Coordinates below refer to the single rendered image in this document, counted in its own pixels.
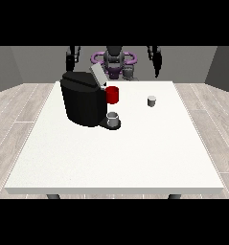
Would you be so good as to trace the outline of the small grey cup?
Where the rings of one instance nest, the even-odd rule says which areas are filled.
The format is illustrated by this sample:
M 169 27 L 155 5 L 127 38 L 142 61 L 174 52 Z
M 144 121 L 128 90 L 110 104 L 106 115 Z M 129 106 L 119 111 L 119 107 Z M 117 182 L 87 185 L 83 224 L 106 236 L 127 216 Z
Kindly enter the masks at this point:
M 106 115 L 106 118 L 107 118 L 107 124 L 110 127 L 115 127 L 119 123 L 119 115 L 116 112 L 109 112 Z

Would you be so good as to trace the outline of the black coffee machine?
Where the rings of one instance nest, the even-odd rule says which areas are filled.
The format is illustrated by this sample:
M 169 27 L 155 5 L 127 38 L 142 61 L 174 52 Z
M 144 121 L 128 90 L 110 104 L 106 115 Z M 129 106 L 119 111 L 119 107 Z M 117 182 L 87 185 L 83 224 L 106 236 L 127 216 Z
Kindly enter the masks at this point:
M 107 124 L 107 105 L 105 88 L 101 88 L 94 76 L 86 72 L 66 72 L 60 80 L 67 117 L 81 126 L 102 126 L 109 130 L 121 127 L 121 121 L 115 127 Z

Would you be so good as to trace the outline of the pale grey machine lid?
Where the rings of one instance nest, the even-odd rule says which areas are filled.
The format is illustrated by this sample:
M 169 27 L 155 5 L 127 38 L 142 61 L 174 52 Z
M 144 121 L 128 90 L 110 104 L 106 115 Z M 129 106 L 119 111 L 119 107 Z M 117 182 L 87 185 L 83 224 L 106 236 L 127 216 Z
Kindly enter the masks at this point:
M 107 82 L 107 77 L 103 71 L 103 68 L 100 63 L 96 63 L 89 68 L 90 72 L 94 76 L 100 87 L 104 86 Z

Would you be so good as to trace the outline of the red pod holder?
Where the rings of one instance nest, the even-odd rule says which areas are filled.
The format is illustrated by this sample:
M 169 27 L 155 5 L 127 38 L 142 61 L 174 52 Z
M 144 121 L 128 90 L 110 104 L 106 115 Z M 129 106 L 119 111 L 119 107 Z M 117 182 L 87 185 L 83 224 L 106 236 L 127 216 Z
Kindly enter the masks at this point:
M 116 86 L 108 86 L 105 88 L 106 102 L 115 104 L 119 101 L 119 88 Z

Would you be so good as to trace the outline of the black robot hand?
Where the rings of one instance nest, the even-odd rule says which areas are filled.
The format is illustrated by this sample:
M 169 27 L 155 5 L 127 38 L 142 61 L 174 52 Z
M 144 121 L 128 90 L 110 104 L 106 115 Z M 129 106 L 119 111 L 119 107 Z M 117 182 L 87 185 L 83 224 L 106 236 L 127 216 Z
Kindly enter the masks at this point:
M 75 68 L 75 57 L 73 55 L 69 55 L 66 57 L 66 71 L 73 72 Z
M 162 67 L 162 55 L 160 53 L 155 53 L 152 58 L 152 63 L 155 70 L 155 76 L 158 77 Z

